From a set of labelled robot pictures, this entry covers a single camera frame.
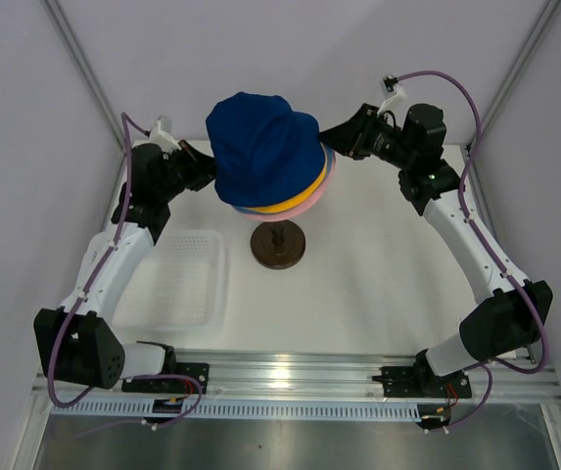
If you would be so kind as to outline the light blue bucket hat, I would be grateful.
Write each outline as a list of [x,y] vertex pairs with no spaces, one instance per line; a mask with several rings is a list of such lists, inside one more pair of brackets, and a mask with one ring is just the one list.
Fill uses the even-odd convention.
[[335,171],[336,157],[335,152],[325,145],[321,145],[326,163],[321,174],[317,179],[306,188],[300,195],[290,200],[269,207],[260,208],[241,208],[234,206],[237,212],[246,214],[250,218],[278,221],[297,216],[310,209],[323,195],[327,184]]

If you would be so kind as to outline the dark blue hat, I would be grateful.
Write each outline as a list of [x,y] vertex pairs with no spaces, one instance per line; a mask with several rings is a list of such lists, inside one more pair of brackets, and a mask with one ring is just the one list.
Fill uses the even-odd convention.
[[324,167],[318,121],[277,95],[239,92],[213,107],[206,128],[216,163],[215,191],[233,207],[284,202]]

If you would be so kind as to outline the yellow hat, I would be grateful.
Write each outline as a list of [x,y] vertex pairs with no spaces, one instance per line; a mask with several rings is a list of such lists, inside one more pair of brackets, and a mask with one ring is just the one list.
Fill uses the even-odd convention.
[[324,153],[325,163],[322,171],[317,176],[317,178],[300,194],[294,196],[284,202],[277,203],[271,206],[264,206],[264,207],[255,207],[255,208],[247,208],[247,211],[252,212],[261,212],[261,213],[277,213],[289,210],[295,207],[297,204],[303,202],[308,196],[310,196],[323,182],[324,176],[326,175],[327,170],[330,168],[330,162],[335,159],[335,152],[328,146],[322,144],[321,148]]

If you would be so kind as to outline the pink bucket hat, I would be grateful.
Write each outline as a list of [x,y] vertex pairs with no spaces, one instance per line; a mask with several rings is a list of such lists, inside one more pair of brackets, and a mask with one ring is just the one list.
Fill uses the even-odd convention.
[[308,196],[303,202],[297,204],[295,207],[281,211],[277,213],[261,213],[261,212],[254,212],[254,211],[246,211],[242,208],[235,208],[235,210],[240,213],[241,215],[261,222],[278,222],[282,220],[288,220],[294,218],[309,209],[311,209],[323,196],[325,193],[328,184],[332,180],[336,169],[336,160],[333,159],[330,162],[330,168],[327,170],[326,175],[324,176],[323,182],[319,185],[319,187],[310,195]]

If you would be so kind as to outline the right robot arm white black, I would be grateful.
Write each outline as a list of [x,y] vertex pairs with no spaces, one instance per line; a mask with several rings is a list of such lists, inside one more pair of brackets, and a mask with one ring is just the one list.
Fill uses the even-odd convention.
[[549,359],[544,323],[553,293],[532,281],[508,259],[485,225],[466,204],[465,187],[443,157],[444,113],[428,104],[412,106],[402,126],[390,112],[364,104],[347,121],[319,133],[319,141],[355,161],[375,156],[398,170],[405,200],[442,237],[464,273],[475,308],[458,331],[416,355],[414,387],[433,396],[462,372],[539,343],[541,357],[532,373]]

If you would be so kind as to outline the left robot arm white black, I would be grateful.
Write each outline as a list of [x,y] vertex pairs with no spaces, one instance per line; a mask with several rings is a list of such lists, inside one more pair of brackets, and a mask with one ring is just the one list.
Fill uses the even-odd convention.
[[143,376],[157,392],[176,385],[178,368],[165,359],[165,346],[125,345],[109,320],[137,267],[163,234],[170,202],[184,191],[205,188],[214,177],[213,158],[184,140],[169,150],[151,142],[132,147],[111,222],[91,240],[73,292],[34,319],[48,383],[110,389],[121,379]]

